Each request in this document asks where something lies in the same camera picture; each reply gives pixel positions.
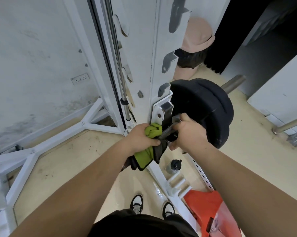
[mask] power socket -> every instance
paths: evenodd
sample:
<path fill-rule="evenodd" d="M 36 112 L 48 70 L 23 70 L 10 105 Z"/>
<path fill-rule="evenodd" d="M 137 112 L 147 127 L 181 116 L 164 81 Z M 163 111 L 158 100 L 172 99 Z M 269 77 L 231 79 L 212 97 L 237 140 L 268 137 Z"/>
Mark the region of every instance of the power socket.
<path fill-rule="evenodd" d="M 71 78 L 71 81 L 74 85 L 77 85 L 78 83 L 86 80 L 89 80 L 89 76 L 87 73 Z"/>

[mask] black and white sneaker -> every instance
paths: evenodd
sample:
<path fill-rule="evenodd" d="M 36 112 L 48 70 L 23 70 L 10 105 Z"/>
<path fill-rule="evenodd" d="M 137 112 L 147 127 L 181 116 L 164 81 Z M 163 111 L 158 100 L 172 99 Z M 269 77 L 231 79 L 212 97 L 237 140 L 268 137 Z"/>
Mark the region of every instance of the black and white sneaker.
<path fill-rule="evenodd" d="M 130 204 L 130 209 L 132 209 L 137 215 L 142 213 L 143 210 L 143 197 L 142 195 L 136 195 Z"/>
<path fill-rule="evenodd" d="M 167 216 L 172 215 L 175 213 L 174 206 L 169 201 L 164 203 L 162 217 L 165 219 Z"/>

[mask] shoe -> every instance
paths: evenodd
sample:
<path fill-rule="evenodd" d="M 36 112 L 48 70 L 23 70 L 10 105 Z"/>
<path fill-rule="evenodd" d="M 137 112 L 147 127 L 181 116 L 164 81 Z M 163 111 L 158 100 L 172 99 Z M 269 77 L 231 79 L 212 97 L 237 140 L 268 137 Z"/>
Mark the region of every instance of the shoe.
<path fill-rule="evenodd" d="M 174 206 L 172 205 L 172 203 L 170 203 L 169 201 L 165 202 L 164 206 L 163 206 L 163 211 L 162 211 L 163 220 L 167 216 L 172 215 L 174 213 L 175 213 L 175 209 L 174 209 Z"/>
<path fill-rule="evenodd" d="M 143 210 L 143 197 L 142 195 L 138 194 L 135 197 L 133 197 L 130 209 L 132 209 L 137 215 L 142 213 Z"/>

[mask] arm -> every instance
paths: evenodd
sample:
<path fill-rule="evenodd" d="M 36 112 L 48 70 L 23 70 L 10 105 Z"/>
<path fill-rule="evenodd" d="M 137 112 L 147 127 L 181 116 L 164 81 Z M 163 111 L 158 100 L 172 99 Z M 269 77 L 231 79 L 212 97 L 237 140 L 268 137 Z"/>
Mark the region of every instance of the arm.
<path fill-rule="evenodd" d="M 10 235 L 11 237 L 86 237 L 126 159 L 160 144 L 137 125 L 87 168 L 66 182 Z"/>
<path fill-rule="evenodd" d="M 245 236 L 297 236 L 297 200 L 213 147 L 186 113 L 180 118 L 170 149 L 181 147 L 202 167 Z"/>

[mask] orange bag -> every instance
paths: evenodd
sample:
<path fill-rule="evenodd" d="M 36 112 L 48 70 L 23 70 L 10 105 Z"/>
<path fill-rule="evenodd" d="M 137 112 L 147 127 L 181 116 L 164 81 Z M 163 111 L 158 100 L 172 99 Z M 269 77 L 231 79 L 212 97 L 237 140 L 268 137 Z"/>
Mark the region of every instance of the orange bag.
<path fill-rule="evenodd" d="M 194 212 L 202 237 L 241 237 L 241 232 L 217 191 L 190 190 L 184 199 Z"/>

